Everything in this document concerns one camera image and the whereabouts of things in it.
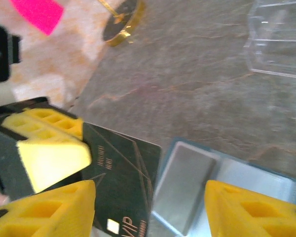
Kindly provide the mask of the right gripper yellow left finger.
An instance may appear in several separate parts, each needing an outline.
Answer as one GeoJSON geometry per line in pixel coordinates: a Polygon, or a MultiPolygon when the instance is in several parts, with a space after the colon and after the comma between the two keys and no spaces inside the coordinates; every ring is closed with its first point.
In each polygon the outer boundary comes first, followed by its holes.
{"type": "Polygon", "coordinates": [[[0,207],[0,237],[88,237],[95,183],[83,180],[0,207]]]}

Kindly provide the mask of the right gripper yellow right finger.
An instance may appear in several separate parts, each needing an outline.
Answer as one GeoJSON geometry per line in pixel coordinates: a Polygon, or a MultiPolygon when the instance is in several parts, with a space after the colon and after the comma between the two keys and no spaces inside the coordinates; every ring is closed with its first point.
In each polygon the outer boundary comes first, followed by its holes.
{"type": "Polygon", "coordinates": [[[204,203],[213,237],[296,237],[296,205],[216,180],[204,203]]]}

